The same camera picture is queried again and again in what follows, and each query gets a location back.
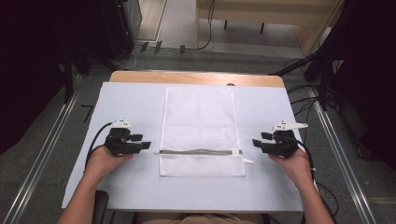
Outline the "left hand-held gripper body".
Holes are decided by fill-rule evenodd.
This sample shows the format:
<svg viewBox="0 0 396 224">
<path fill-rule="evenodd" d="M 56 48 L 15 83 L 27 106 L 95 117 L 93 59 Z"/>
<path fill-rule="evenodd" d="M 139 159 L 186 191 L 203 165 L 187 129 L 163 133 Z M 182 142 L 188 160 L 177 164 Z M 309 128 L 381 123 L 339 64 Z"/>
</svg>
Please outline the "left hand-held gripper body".
<svg viewBox="0 0 396 224">
<path fill-rule="evenodd" d="M 139 146 L 132 141 L 131 128 L 132 124 L 125 119 L 119 119 L 110 124 L 105 146 L 112 155 L 137 154 L 139 152 Z"/>
</svg>

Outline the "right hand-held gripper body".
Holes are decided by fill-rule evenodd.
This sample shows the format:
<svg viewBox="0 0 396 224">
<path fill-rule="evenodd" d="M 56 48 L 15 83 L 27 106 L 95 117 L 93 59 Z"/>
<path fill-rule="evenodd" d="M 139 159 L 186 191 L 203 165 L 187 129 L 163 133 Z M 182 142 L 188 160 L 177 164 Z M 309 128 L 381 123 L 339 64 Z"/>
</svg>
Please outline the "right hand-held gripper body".
<svg viewBox="0 0 396 224">
<path fill-rule="evenodd" d="M 279 157 L 290 157 L 299 147 L 294 130 L 307 128 L 307 123 L 288 122 L 282 120 L 273 126 L 274 143 L 262 143 L 263 153 Z"/>
</svg>

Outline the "white mesh laundry bag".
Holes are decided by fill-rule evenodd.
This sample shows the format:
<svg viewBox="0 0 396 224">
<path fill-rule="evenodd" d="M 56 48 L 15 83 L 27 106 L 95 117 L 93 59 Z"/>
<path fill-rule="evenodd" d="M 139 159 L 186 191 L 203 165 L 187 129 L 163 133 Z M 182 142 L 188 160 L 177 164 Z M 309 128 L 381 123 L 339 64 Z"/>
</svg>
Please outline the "white mesh laundry bag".
<svg viewBox="0 0 396 224">
<path fill-rule="evenodd" d="M 159 173 L 166 177 L 246 174 L 233 89 L 165 89 Z"/>
</svg>

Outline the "person's right hand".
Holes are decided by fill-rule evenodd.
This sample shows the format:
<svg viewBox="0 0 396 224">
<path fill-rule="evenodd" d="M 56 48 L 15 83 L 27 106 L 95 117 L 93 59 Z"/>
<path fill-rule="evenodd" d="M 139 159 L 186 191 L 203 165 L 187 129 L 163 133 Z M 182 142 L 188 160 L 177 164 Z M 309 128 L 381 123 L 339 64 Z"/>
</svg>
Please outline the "person's right hand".
<svg viewBox="0 0 396 224">
<path fill-rule="evenodd" d="M 283 169 L 297 188 L 313 183 L 308 156 L 301 149 L 286 159 L 275 155 L 269 155 L 269 158 Z"/>
</svg>

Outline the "person's left hand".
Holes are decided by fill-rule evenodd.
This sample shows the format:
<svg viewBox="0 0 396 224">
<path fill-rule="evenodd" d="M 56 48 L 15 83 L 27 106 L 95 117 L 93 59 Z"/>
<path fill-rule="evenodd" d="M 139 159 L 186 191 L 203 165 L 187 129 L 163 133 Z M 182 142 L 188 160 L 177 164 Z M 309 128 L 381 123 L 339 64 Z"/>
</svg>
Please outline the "person's left hand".
<svg viewBox="0 0 396 224">
<path fill-rule="evenodd" d="M 105 146 L 98 147 L 88 160 L 83 180 L 89 184 L 97 185 L 117 166 L 130 160 L 132 157 L 133 155 L 131 154 L 114 156 Z"/>
</svg>

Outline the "white table cover sheet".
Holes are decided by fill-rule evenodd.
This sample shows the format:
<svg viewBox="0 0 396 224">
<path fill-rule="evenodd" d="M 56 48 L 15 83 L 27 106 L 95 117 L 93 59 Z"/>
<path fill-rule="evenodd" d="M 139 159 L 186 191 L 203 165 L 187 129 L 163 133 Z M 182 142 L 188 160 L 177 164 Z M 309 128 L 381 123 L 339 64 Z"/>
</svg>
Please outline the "white table cover sheet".
<svg viewBox="0 0 396 224">
<path fill-rule="evenodd" d="M 252 139 L 294 116 L 283 88 L 233 87 L 243 154 L 248 160 L 242 177 L 177 178 L 159 174 L 158 149 L 165 86 L 148 83 L 103 84 L 89 130 L 64 193 L 70 201 L 81 179 L 91 143 L 102 144 L 102 126 L 126 119 L 133 133 L 143 134 L 149 149 L 118 166 L 99 185 L 109 195 L 108 209 L 139 212 L 277 213 L 300 212 L 297 188 Z"/>
</svg>

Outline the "black chair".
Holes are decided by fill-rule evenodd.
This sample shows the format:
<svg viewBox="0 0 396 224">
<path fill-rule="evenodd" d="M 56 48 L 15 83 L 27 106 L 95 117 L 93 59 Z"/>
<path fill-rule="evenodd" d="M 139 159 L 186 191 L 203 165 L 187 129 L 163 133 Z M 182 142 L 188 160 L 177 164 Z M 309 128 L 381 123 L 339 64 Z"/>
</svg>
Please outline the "black chair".
<svg viewBox="0 0 396 224">
<path fill-rule="evenodd" d="M 92 224 L 103 224 L 108 201 L 109 195 L 106 191 L 95 192 Z"/>
</svg>

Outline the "black metal stand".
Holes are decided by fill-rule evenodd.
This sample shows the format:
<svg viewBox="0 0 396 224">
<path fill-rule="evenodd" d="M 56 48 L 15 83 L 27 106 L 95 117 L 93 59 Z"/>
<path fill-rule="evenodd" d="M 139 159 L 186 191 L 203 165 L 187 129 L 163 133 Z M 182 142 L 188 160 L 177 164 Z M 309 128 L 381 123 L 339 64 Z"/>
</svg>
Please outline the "black metal stand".
<svg viewBox="0 0 396 224">
<path fill-rule="evenodd" d="M 292 63 L 291 65 L 288 65 L 283 69 L 272 73 L 272 76 L 283 77 L 291 71 L 294 71 L 306 64 L 308 64 L 308 68 L 304 72 L 304 80 L 307 82 L 312 82 L 317 77 L 320 77 L 318 102 L 322 110 L 326 111 L 326 92 L 328 89 L 330 76 L 332 74 L 332 60 L 326 58 L 322 53 L 315 52 L 305 58 L 298 59 L 296 63 Z"/>
<path fill-rule="evenodd" d="M 79 45 L 68 45 L 64 48 L 64 103 L 67 104 L 74 93 L 72 65 L 82 75 L 88 75 L 91 66 L 86 59 L 86 50 Z"/>
</svg>

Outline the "person's beige pants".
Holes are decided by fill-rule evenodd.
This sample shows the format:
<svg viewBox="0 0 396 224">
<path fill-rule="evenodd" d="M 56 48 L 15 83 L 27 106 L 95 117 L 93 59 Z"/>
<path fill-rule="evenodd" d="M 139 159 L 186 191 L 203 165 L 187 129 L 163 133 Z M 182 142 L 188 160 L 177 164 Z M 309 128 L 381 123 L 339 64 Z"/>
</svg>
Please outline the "person's beige pants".
<svg viewBox="0 0 396 224">
<path fill-rule="evenodd" d="M 264 224 L 260 214 L 137 213 L 134 224 Z"/>
</svg>

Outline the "black curtain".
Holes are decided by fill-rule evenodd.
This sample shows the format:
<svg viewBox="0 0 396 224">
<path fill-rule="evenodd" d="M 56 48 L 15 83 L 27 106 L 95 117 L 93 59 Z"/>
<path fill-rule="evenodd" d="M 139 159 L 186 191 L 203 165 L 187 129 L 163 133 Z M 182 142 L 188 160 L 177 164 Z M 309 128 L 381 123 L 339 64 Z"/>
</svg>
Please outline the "black curtain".
<svg viewBox="0 0 396 224">
<path fill-rule="evenodd" d="M 347 0 L 333 30 L 340 112 L 361 156 L 396 170 L 396 0 Z"/>
<path fill-rule="evenodd" d="M 64 87 L 67 47 L 98 0 L 0 0 L 0 154 L 14 147 Z"/>
</svg>

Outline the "light wooden bench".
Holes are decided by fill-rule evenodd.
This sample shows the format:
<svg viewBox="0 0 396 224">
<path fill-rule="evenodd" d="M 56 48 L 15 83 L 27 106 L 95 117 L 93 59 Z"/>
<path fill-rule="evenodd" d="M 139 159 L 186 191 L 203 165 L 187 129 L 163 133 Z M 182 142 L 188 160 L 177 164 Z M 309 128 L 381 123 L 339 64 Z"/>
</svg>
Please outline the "light wooden bench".
<svg viewBox="0 0 396 224">
<path fill-rule="evenodd" d="M 328 27 L 337 22 L 346 0 L 195 0 L 195 46 L 199 20 L 207 19 L 214 1 L 214 20 L 291 25 L 304 56 L 318 49 Z"/>
</svg>

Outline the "metal floor rail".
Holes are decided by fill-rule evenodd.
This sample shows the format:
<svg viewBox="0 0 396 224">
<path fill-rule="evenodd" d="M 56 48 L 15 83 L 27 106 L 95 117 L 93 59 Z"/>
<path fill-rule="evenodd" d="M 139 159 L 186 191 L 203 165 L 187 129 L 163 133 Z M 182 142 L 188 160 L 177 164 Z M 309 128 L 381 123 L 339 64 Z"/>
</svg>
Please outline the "metal floor rail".
<svg viewBox="0 0 396 224">
<path fill-rule="evenodd" d="M 63 131 L 64 125 L 66 124 L 74 108 L 74 105 L 80 93 L 80 89 L 83 86 L 85 79 L 86 77 L 81 74 L 78 74 L 74 79 L 73 84 L 75 85 L 75 91 L 72 93 L 69 101 L 67 103 L 64 103 L 63 107 L 61 108 L 57 119 L 52 125 L 43 146 L 40 148 L 40 151 L 28 175 L 22 182 L 21 187 L 19 188 L 17 195 L 13 201 L 13 204 L 9 208 L 2 224 L 19 223 L 21 215 L 23 214 L 26 205 L 29 203 L 35 191 L 35 187 L 39 181 L 39 178 L 42 175 L 44 168 L 47 165 L 48 160 L 50 159 L 50 155 Z"/>
<path fill-rule="evenodd" d="M 318 166 L 318 182 L 330 191 L 325 194 L 326 202 L 334 211 L 337 222 L 378 224 L 330 115 L 315 101 L 318 92 L 313 87 L 308 87 L 307 95 L 312 103 L 304 115 L 310 124 L 304 140 L 312 150 Z"/>
</svg>

